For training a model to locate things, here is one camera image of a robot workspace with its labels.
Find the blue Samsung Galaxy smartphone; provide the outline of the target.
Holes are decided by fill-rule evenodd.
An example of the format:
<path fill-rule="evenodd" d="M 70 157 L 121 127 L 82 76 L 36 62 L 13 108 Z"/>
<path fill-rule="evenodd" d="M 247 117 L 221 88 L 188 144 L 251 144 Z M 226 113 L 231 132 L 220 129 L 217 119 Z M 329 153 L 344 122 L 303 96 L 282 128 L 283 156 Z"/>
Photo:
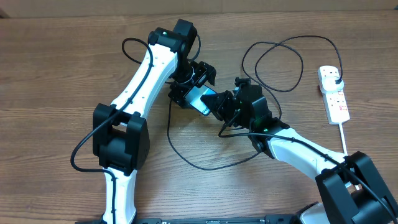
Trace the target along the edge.
<path fill-rule="evenodd" d="M 206 85 L 198 87 L 193 87 L 186 95 L 186 102 L 195 110 L 200 112 L 204 116 L 208 116 L 210 114 L 210 109 L 207 107 L 204 102 L 202 102 L 201 97 L 203 95 L 215 95 L 216 92 L 209 88 Z"/>

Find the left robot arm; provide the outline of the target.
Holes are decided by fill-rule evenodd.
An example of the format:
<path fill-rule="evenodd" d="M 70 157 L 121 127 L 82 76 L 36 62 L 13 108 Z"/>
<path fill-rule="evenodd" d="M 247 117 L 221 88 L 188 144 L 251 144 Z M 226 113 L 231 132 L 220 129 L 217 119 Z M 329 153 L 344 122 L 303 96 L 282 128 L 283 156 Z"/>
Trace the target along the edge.
<path fill-rule="evenodd" d="M 173 80 L 169 97 L 180 107 L 205 116 L 210 113 L 201 96 L 213 93 L 205 83 L 214 84 L 216 70 L 188 58 L 197 39 L 193 23 L 183 19 L 173 30 L 156 28 L 149 34 L 146 54 L 124 91 L 110 105 L 95 108 L 93 154 L 106 178 L 106 210 L 100 223 L 133 223 L 136 217 L 135 179 L 150 149 L 147 117 L 165 82 Z"/>

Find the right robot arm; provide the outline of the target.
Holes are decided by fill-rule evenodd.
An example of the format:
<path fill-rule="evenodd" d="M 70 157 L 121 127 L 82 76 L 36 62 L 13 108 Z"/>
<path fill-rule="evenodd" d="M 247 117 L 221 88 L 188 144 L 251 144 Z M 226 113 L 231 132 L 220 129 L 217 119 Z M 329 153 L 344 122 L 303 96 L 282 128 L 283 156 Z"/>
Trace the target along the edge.
<path fill-rule="evenodd" d="M 237 78 L 235 85 L 201 100 L 226 127 L 245 128 L 257 152 L 317 184 L 321 202 L 304 208 L 292 223 L 397 223 L 397 202 L 369 156 L 359 151 L 347 156 L 305 139 L 272 115 L 261 86 L 247 78 Z"/>

